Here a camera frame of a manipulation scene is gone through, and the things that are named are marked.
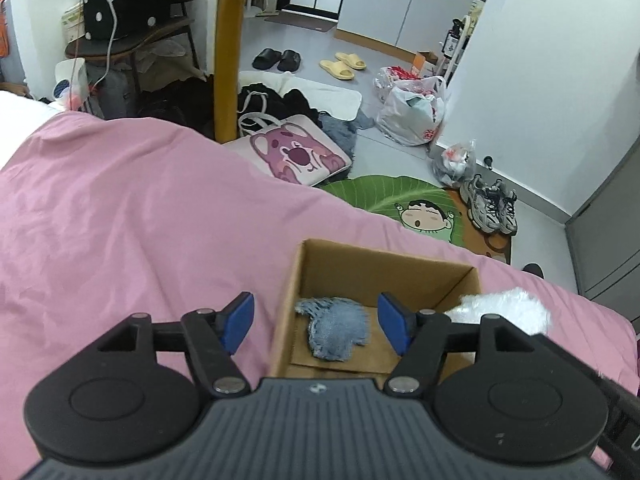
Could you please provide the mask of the white fluffy ball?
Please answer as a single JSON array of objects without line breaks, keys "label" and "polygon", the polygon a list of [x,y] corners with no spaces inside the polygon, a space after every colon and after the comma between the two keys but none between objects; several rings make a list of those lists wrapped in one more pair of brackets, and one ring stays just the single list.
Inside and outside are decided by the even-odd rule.
[{"label": "white fluffy ball", "polygon": [[549,310],[537,297],[519,287],[492,294],[466,295],[457,307],[446,311],[455,323],[476,324],[488,314],[500,315],[527,335],[547,335],[552,327]]}]

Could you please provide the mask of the brown cardboard box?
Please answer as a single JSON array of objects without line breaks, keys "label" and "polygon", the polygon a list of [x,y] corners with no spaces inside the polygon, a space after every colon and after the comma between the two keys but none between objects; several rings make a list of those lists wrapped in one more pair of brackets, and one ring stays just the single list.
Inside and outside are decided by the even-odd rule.
[{"label": "brown cardboard box", "polygon": [[[399,356],[378,324],[378,295],[389,292],[416,312],[444,313],[480,293],[480,274],[465,263],[425,259],[357,246],[305,240],[297,249],[272,342],[268,375],[284,378],[373,378],[379,386]],[[304,298],[341,297],[363,306],[370,339],[346,362],[312,355],[308,318],[295,312]]]}]

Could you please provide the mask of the green leaf cartoon rug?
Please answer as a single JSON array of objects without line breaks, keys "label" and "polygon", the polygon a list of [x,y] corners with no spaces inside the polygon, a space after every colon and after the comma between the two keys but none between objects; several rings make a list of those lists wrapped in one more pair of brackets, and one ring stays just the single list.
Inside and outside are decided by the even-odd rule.
[{"label": "green leaf cartoon rug", "polygon": [[510,237],[477,229],[458,192],[450,188],[407,176],[363,176],[325,184],[322,190],[356,208],[391,218],[412,232],[511,262]]}]

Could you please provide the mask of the grey sneaker left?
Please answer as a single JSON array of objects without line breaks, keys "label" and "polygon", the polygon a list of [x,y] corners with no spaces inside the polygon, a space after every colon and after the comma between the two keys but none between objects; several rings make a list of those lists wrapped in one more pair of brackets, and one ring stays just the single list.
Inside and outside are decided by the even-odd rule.
[{"label": "grey sneaker left", "polygon": [[486,184],[479,174],[462,183],[459,188],[462,202],[468,208],[472,225],[486,234],[500,230],[498,188]]}]

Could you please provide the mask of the grey sneaker right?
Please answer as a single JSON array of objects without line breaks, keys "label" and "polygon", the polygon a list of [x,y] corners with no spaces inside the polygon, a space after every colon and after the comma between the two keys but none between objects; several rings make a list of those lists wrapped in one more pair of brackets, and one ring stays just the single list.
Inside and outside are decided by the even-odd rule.
[{"label": "grey sneaker right", "polygon": [[510,190],[501,179],[489,188],[489,197],[499,223],[499,230],[505,236],[514,236],[518,232],[515,203],[518,200],[513,190]]}]

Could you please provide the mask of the pink bed sheet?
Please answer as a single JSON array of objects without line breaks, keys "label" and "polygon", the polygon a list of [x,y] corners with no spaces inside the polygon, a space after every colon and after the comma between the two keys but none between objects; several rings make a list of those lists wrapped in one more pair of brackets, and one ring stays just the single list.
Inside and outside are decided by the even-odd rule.
[{"label": "pink bed sheet", "polygon": [[284,284],[308,238],[474,266],[484,292],[519,287],[552,316],[552,339],[629,391],[636,336],[614,311],[510,266],[269,177],[193,130],[157,119],[51,118],[1,171],[1,474],[39,454],[30,389],[134,312],[175,321],[247,290],[255,321],[235,355],[267,374]]}]

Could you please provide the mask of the small clear trash bag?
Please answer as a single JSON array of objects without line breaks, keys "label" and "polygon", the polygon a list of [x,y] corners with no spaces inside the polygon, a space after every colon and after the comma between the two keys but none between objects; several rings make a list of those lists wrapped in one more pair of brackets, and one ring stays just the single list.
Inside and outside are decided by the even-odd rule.
[{"label": "small clear trash bag", "polygon": [[443,186],[460,188],[475,174],[475,141],[465,141],[445,148],[432,160],[432,169],[435,178]]}]

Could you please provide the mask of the grey wardrobe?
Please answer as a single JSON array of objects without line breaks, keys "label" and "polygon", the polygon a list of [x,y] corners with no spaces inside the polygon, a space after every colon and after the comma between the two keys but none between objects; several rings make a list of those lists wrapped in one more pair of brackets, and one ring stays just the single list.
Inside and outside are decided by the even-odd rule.
[{"label": "grey wardrobe", "polygon": [[578,292],[639,327],[639,144],[566,225]]}]

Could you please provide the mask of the pink bear tote bag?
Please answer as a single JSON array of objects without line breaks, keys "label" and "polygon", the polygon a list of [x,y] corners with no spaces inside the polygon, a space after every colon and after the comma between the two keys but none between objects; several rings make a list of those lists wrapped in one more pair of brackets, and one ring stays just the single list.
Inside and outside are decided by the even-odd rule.
[{"label": "pink bear tote bag", "polygon": [[305,115],[277,119],[251,112],[238,125],[240,136],[224,146],[279,180],[315,186],[352,166],[349,156]]}]

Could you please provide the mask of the large white plastic bag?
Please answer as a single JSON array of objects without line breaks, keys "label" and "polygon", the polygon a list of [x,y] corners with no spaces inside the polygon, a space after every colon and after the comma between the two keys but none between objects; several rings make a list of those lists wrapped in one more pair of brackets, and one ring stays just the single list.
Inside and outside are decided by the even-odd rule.
[{"label": "large white plastic bag", "polygon": [[373,85],[382,103],[375,118],[382,133],[405,146],[426,145],[436,139],[446,114],[444,78],[419,78],[400,66],[385,66]]}]

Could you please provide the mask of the white floor mat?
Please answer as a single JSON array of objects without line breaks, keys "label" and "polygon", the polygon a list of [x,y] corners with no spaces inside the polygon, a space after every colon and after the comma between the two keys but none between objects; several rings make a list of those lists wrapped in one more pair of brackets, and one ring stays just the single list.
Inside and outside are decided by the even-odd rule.
[{"label": "white floor mat", "polygon": [[351,122],[357,117],[362,104],[362,94],[356,90],[322,84],[289,72],[276,74],[241,70],[239,86],[245,87],[249,84],[264,84],[279,96],[285,96],[291,90],[299,90],[312,108],[345,122]]}]

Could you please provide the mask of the left yellow slipper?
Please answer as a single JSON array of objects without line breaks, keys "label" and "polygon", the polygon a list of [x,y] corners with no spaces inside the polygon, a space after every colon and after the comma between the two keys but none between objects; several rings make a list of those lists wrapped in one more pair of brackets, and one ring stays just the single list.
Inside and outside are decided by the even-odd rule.
[{"label": "left yellow slipper", "polygon": [[354,71],[342,61],[322,60],[319,66],[337,80],[349,81],[355,78]]}]

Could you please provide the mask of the left black slipper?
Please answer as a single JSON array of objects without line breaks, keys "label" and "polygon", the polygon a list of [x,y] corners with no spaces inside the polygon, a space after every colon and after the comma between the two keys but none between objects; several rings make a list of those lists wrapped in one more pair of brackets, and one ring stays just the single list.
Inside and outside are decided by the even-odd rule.
[{"label": "left black slipper", "polygon": [[271,70],[280,62],[281,56],[281,51],[265,48],[254,57],[252,67],[254,70]]}]

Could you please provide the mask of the black spray bottle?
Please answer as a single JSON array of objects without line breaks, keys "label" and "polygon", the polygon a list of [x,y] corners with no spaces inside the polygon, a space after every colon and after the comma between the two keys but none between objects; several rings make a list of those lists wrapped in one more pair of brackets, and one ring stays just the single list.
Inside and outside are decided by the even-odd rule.
[{"label": "black spray bottle", "polygon": [[451,60],[454,56],[454,51],[457,49],[463,27],[463,22],[458,18],[454,18],[452,20],[452,25],[447,32],[444,43],[442,44],[442,55],[445,58],[448,58],[448,60]]}]

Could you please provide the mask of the black polka dot bag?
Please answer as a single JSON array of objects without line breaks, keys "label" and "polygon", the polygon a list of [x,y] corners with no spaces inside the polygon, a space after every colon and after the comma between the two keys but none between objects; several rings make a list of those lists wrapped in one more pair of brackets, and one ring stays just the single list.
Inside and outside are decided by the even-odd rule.
[{"label": "black polka dot bag", "polygon": [[171,8],[190,0],[81,0],[89,39],[120,39],[165,24]]}]

